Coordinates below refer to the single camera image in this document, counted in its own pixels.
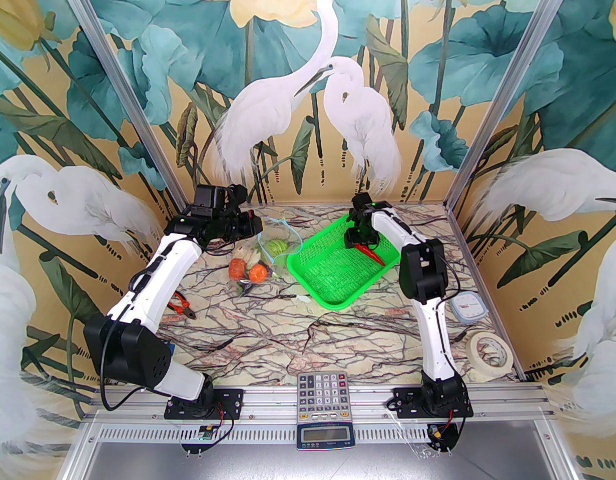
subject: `black mounting plate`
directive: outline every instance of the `black mounting plate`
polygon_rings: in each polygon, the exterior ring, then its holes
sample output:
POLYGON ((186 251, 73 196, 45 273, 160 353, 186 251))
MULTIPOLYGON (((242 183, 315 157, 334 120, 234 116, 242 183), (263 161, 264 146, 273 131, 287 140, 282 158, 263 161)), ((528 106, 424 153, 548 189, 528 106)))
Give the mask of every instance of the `black mounting plate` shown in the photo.
MULTIPOLYGON (((241 407, 243 405, 243 390, 242 389, 223 389, 214 388, 214 407, 221 403, 223 410, 228 412, 227 418, 234 421, 241 418, 241 407)), ((172 397, 168 400, 166 411, 163 413, 163 418, 166 420, 219 420, 221 415, 218 409, 214 409, 210 414, 207 414, 207 409, 189 400, 181 400, 181 398, 172 397)))
POLYGON ((393 388, 393 398, 388 402, 388 409, 397 413, 397 419, 411 420, 418 418, 448 418, 449 410, 452 409, 453 418, 472 418, 474 412, 468 398, 468 391, 462 390, 461 397, 454 403, 446 404, 438 412, 432 411, 426 406, 421 392, 421 386, 393 388))

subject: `marble surface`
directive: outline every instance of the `marble surface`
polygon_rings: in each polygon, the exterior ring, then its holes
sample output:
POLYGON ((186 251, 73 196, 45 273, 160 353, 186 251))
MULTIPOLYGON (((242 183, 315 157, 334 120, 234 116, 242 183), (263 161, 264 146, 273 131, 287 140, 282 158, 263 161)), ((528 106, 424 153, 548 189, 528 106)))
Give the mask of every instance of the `marble surface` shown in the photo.
MULTIPOLYGON (((301 217, 297 228, 305 239, 347 213, 346 205, 268 206, 258 214, 301 217)), ((475 285, 440 205, 395 207, 410 226, 445 244, 446 259, 456 269, 461 287, 475 285)), ((354 384, 418 384, 422 347, 410 302, 401 294, 397 267, 370 287, 349 308, 329 311, 312 298, 287 271, 237 297, 229 283, 230 256, 204 254, 189 270, 179 290, 197 320, 166 310, 160 335, 176 343, 175 359, 208 373, 219 386, 282 386, 296 382, 305 370, 345 370, 354 384)), ((449 274, 450 288, 455 286, 449 274)), ((489 317, 464 325, 447 309, 447 325, 459 372, 466 381, 483 379, 465 356, 470 334, 494 331, 489 317)))

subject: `calculator display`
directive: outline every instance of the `calculator display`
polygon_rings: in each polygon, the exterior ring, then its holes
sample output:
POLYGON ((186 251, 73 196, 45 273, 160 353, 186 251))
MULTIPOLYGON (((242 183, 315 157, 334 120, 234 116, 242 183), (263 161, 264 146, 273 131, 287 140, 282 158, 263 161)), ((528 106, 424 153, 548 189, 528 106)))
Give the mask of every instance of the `calculator display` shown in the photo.
POLYGON ((350 439, 348 427, 326 427, 301 430, 301 441, 321 442, 321 441, 347 441, 350 439))

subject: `pliers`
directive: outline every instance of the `pliers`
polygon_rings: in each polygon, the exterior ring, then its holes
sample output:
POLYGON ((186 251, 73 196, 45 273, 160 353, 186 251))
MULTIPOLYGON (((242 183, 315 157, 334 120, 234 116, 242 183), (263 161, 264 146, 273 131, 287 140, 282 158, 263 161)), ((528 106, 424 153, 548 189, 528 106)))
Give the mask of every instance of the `pliers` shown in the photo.
POLYGON ((177 306, 176 304, 173 304, 172 302, 168 302, 168 307, 176 311, 180 315, 186 315, 191 320, 196 320, 196 314, 194 314, 194 311, 190 309, 190 303, 186 300, 186 298, 178 291, 175 291, 174 295, 181 302, 181 306, 177 306))
POLYGON ((357 249, 358 251, 362 252, 366 256, 368 256, 368 258, 375 260, 382 267, 386 266, 386 263, 384 263, 383 260, 381 258, 379 258, 379 256, 376 253, 374 253, 373 251, 368 249, 367 245, 355 244, 354 248, 357 249))

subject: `plastic bag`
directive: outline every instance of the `plastic bag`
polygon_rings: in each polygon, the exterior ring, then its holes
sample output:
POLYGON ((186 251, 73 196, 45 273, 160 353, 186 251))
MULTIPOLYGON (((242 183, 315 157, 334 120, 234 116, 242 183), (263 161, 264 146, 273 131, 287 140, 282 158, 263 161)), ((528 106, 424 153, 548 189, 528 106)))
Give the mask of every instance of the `plastic bag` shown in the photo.
POLYGON ((261 256, 278 275, 285 268, 288 256, 301 251, 303 239, 285 219, 261 217, 261 220, 264 230, 257 235, 261 256))

